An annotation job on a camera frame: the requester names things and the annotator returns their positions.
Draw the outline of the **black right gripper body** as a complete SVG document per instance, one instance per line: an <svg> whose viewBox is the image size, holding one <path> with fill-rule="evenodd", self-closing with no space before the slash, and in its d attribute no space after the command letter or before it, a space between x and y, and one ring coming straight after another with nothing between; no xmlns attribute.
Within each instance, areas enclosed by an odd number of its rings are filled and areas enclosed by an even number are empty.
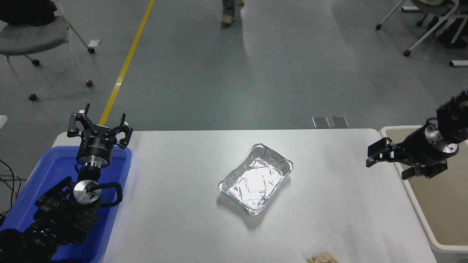
<svg viewBox="0 0 468 263"><path fill-rule="evenodd" d="M434 131L433 125L425 125L408 135L401 146L416 163L433 166L448 158L448 154L435 148L427 138L427 133Z"/></svg>

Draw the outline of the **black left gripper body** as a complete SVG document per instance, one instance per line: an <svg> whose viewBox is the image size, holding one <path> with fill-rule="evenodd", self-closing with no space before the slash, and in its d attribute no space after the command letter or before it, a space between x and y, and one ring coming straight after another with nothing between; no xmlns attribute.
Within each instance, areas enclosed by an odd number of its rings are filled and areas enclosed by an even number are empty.
<svg viewBox="0 0 468 263"><path fill-rule="evenodd" d="M84 158L87 156L98 156L103 159L112 158L114 145L117 142L116 136L109 138L100 137L80 137L81 142L77 153L77 158Z"/></svg>

